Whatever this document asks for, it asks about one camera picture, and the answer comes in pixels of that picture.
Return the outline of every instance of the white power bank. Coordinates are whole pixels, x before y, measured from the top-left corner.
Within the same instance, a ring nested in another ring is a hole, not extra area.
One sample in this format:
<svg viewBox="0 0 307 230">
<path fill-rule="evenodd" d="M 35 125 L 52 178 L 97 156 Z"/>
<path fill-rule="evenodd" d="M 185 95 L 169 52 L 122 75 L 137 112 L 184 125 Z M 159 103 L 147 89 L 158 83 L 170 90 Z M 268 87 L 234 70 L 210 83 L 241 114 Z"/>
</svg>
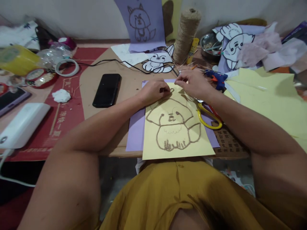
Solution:
<svg viewBox="0 0 307 230">
<path fill-rule="evenodd" d="M 0 135 L 0 149 L 19 149 L 25 146 L 50 106 L 27 103 Z"/>
</svg>

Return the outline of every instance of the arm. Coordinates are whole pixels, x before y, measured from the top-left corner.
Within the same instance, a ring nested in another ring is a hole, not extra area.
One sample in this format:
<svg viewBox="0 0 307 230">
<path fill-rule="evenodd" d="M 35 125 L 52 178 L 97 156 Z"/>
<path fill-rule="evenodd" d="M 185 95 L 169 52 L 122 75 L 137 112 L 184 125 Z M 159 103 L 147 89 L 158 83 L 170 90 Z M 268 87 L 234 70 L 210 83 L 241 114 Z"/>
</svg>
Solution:
<svg viewBox="0 0 307 230">
<path fill-rule="evenodd" d="M 94 229 L 100 208 L 98 152 L 131 115 L 168 94 L 163 79 L 149 81 L 136 96 L 90 117 L 58 141 L 18 229 L 69 229 L 84 220 L 83 229 Z"/>
<path fill-rule="evenodd" d="M 175 84 L 210 104 L 228 128 L 250 148 L 256 188 L 307 196 L 307 154 L 287 132 L 215 90 L 200 72 L 183 72 Z"/>
</svg>

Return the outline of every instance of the black cable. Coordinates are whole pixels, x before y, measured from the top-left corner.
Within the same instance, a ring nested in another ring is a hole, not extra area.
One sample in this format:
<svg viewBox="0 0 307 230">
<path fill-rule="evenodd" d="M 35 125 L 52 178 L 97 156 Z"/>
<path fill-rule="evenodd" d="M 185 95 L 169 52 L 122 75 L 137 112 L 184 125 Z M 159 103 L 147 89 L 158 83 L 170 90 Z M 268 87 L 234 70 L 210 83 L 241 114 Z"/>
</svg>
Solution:
<svg viewBox="0 0 307 230">
<path fill-rule="evenodd" d="M 117 59 L 105 59 L 105 60 L 101 60 L 101 61 L 99 61 L 99 62 L 97 62 L 97 63 L 95 63 L 95 64 L 93 64 L 93 65 L 86 64 L 86 63 L 80 63 L 80 62 L 77 62 L 77 63 L 78 63 L 79 65 L 86 65 L 86 66 L 94 67 L 94 66 L 97 66 L 99 63 L 104 62 L 104 61 L 117 61 L 117 62 L 119 62 L 119 63 L 124 63 L 124 62 L 125 62 L 125 63 L 127 63 L 128 65 L 130 65 L 131 67 L 133 67 L 133 68 L 135 68 L 135 69 L 141 71 L 141 72 L 144 73 L 144 74 L 151 74 L 151 73 L 153 73 L 155 70 L 161 68 L 161 67 L 158 67 L 158 68 L 155 68 L 155 69 L 153 69 L 153 70 L 151 70 L 151 71 L 149 71 L 149 72 L 145 72 L 145 71 L 139 69 L 138 67 L 135 67 L 135 66 L 131 65 L 130 63 L 128 63 L 128 62 L 126 62 L 126 61 L 119 61 L 119 60 L 117 60 Z M 172 65 L 169 65 L 169 64 L 164 65 L 164 67 L 169 67 L 169 66 L 172 67 Z M 176 71 L 174 70 L 174 68 L 172 68 L 172 70 L 174 71 L 174 73 L 175 73 L 176 76 L 178 77 L 178 73 L 176 73 Z"/>
</svg>

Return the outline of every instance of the smartphone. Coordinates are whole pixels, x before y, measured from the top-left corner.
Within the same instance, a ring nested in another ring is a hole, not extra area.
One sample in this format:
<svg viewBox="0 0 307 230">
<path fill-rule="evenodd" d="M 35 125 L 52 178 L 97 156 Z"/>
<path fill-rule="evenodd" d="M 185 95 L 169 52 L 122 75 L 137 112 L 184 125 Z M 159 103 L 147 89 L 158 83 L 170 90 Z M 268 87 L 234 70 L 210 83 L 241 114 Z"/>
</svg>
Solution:
<svg viewBox="0 0 307 230">
<path fill-rule="evenodd" d="M 115 104 L 122 77 L 118 73 L 102 75 L 93 106 L 96 108 L 108 108 Z"/>
<path fill-rule="evenodd" d="M 16 105 L 26 100 L 30 96 L 31 93 L 22 88 L 17 88 L 15 93 L 8 90 L 6 93 L 0 96 L 0 116 L 6 114 Z"/>
</svg>

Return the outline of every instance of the scissors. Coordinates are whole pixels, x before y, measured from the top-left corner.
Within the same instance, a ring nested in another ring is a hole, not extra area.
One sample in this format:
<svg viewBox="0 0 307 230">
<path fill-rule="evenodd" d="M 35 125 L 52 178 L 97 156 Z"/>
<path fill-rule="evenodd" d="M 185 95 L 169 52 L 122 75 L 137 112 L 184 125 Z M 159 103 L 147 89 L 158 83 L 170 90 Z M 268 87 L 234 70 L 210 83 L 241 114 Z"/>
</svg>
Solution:
<svg viewBox="0 0 307 230">
<path fill-rule="evenodd" d="M 218 116 L 218 114 L 214 111 L 214 109 L 210 107 L 210 109 L 212 110 L 213 113 L 211 113 L 210 111 L 206 110 L 202 103 L 204 102 L 203 100 L 199 100 L 197 98 L 194 98 L 197 103 L 198 103 L 198 109 L 197 109 L 197 112 L 198 112 L 198 118 L 200 120 L 200 122 L 207 128 L 209 129 L 220 129 L 222 126 L 223 126 L 223 121 L 222 119 Z M 201 111 L 204 111 L 206 114 L 208 114 L 209 116 L 211 116 L 213 119 L 215 119 L 217 122 L 218 122 L 218 126 L 211 126 L 211 125 L 208 125 L 206 122 L 204 122 L 204 120 L 202 119 L 201 117 Z"/>
</svg>

